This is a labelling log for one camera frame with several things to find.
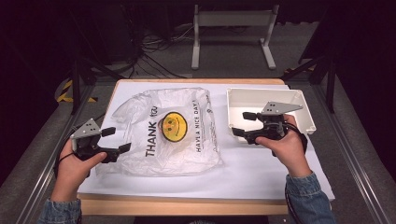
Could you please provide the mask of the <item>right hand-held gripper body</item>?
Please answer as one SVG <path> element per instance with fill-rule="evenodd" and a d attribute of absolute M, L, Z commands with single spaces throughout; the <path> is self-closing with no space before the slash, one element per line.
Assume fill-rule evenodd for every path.
<path fill-rule="evenodd" d="M 272 140 L 280 140 L 288 130 L 293 130 L 302 135 L 296 125 L 285 121 L 284 115 L 288 112 L 300 110 L 301 105 L 293 105 L 279 102 L 268 102 L 261 112 L 256 113 L 257 119 L 262 123 L 262 128 L 254 131 L 247 131 L 246 140 L 251 144 L 256 144 L 255 139 L 259 136 Z"/>

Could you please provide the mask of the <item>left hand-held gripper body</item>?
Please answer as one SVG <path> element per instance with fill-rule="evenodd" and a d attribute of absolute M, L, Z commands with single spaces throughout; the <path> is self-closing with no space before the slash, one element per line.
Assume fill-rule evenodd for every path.
<path fill-rule="evenodd" d="M 98 142 L 102 138 L 101 131 L 96 121 L 89 119 L 71 134 L 72 149 L 80 160 L 85 161 L 98 153 L 105 152 L 106 158 L 103 163 L 117 161 L 120 155 L 118 148 L 98 146 Z"/>

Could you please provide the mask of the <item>translucent printed plastic bag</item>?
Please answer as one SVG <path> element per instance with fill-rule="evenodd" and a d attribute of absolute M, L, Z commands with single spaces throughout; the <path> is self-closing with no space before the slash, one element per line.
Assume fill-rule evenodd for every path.
<path fill-rule="evenodd" d="M 179 142 L 167 141 L 159 128 L 169 112 L 188 123 Z M 116 162 L 96 166 L 99 175 L 196 175 L 221 163 L 209 91 L 202 88 L 148 90 L 132 96 L 110 117 L 128 152 Z"/>

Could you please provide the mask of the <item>person's left hand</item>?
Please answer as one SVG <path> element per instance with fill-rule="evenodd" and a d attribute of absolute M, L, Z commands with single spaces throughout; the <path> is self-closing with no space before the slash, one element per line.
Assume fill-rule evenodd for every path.
<path fill-rule="evenodd" d="M 56 186 L 60 186 L 62 189 L 77 189 L 83 183 L 91 168 L 105 158 L 106 153 L 101 152 L 82 161 L 74 155 L 72 142 L 67 140 L 58 164 Z"/>

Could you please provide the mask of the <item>person's right hand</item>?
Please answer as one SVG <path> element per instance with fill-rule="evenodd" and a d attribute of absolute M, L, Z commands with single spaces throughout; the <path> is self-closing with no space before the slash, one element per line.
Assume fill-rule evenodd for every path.
<path fill-rule="evenodd" d="M 295 131 L 288 133 L 280 140 L 272 140 L 259 136 L 256 143 L 271 149 L 286 166 L 289 175 L 292 177 L 305 177 L 312 174 L 304 154 L 302 140 Z"/>

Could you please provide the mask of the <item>white plastic tray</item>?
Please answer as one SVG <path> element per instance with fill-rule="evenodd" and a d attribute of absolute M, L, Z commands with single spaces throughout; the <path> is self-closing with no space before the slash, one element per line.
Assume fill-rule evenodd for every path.
<path fill-rule="evenodd" d="M 245 131 L 254 131 L 262 128 L 258 120 L 243 118 L 244 112 L 258 113 L 263 110 L 268 102 L 279 102 L 293 105 L 301 105 L 300 110 L 288 112 L 284 115 L 285 121 L 296 125 L 303 134 L 312 134 L 317 130 L 315 122 L 300 90 L 270 90 L 270 89 L 241 89 L 231 88 L 227 90 L 228 100 L 228 126 Z M 241 143 L 248 143 L 246 137 L 234 136 Z"/>

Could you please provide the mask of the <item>white paper sheet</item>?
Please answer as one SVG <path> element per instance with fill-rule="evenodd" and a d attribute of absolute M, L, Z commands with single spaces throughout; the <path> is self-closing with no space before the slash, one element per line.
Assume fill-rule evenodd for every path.
<path fill-rule="evenodd" d="M 208 84 L 223 164 L 198 175 L 147 177 L 99 175 L 95 171 L 79 188 L 81 194 L 192 199 L 283 200 L 287 169 L 264 147 L 238 142 L 228 126 L 227 90 L 290 90 L 286 85 Z"/>

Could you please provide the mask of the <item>black tripod stand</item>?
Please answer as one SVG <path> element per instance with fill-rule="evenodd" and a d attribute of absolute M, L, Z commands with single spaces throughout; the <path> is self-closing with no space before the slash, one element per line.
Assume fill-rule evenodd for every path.
<path fill-rule="evenodd" d="M 284 74 L 280 77 L 283 81 L 289 80 L 303 71 L 307 71 L 309 68 L 313 68 L 309 75 L 308 82 L 312 85 L 319 85 L 323 78 L 327 78 L 325 103 L 328 109 L 333 113 L 333 94 L 335 86 L 335 75 L 336 66 L 332 57 L 319 56 L 312 59 L 297 68 L 288 68 L 284 71 Z"/>
<path fill-rule="evenodd" d="M 89 59 L 87 57 L 78 55 L 74 60 L 72 65 L 72 97 L 73 97 L 73 109 L 71 114 L 75 115 L 78 112 L 78 109 L 81 107 L 83 98 L 81 96 L 81 87 L 83 82 L 87 86 L 93 86 L 97 77 L 92 71 L 92 68 L 99 70 L 104 73 L 106 76 L 111 77 L 115 80 L 123 79 L 123 77 L 116 72 L 110 70 L 99 62 Z"/>

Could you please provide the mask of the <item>wooden table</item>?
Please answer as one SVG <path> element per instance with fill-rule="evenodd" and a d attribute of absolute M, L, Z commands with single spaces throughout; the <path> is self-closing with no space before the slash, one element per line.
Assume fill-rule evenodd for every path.
<path fill-rule="evenodd" d="M 130 97 L 147 90 L 167 88 L 199 87 L 208 84 L 260 84 L 285 85 L 280 80 L 259 81 L 251 79 L 213 80 L 121 80 L 113 91 L 107 114 L 113 112 Z M 242 216 L 242 215 L 282 215 L 288 208 L 283 200 L 242 200 L 242 199 L 192 199 L 168 197 L 143 197 L 121 195 L 81 194 L 82 211 L 86 215 L 114 216 Z"/>

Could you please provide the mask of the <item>white metal stand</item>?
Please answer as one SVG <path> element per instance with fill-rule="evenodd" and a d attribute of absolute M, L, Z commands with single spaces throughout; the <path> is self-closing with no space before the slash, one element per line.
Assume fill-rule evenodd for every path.
<path fill-rule="evenodd" d="M 276 69 L 276 63 L 269 48 L 273 29 L 276 24 L 279 5 L 265 10 L 234 10 L 234 11 L 204 11 L 198 5 L 194 6 L 191 68 L 197 70 L 200 62 L 200 28 L 220 26 L 260 26 L 265 27 L 265 37 L 260 39 L 262 52 L 270 70 Z"/>

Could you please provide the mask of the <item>aluminium frame rail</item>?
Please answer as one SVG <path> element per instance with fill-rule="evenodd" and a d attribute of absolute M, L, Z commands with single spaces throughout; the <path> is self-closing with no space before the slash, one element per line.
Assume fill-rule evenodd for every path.
<path fill-rule="evenodd" d="M 94 86 L 82 88 L 81 103 L 76 112 L 73 112 L 72 103 L 60 103 L 22 155 L 15 170 L 14 189 L 18 192 L 18 208 L 17 219 L 12 224 L 36 224 L 36 218 L 51 191 L 57 155 L 72 128 L 78 125 L 78 118 L 93 89 Z"/>
<path fill-rule="evenodd" d="M 391 219 L 386 214 L 386 211 L 378 200 L 370 178 L 355 156 L 353 148 L 349 144 L 347 136 L 343 131 L 339 120 L 337 119 L 336 115 L 328 108 L 324 90 L 319 85 L 313 85 L 312 89 L 318 98 L 322 110 L 325 112 L 326 118 L 329 120 L 332 126 L 332 130 L 334 131 L 338 144 L 340 145 L 341 153 L 346 161 L 348 169 L 351 172 L 355 183 L 357 184 L 361 196 L 365 201 L 375 224 L 391 224 Z"/>

